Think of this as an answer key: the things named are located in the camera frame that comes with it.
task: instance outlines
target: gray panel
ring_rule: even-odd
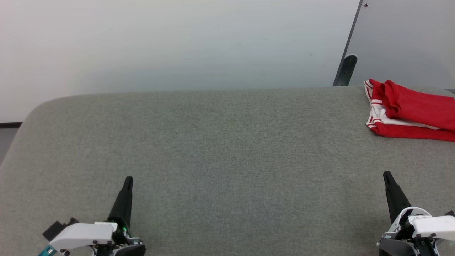
[[[455,1],[364,0],[346,55],[350,86],[387,79],[403,86],[455,88]]]

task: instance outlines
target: red cloth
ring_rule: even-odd
[[[455,142],[454,98],[416,92],[390,80],[370,79],[365,90],[371,103],[367,126],[378,135]]]

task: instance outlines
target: gray fabric surface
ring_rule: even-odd
[[[382,173],[415,206],[455,210],[455,143],[377,137],[368,116],[362,87],[45,103],[0,167],[0,255],[37,255],[55,220],[105,220],[127,175],[147,255],[376,255]]]

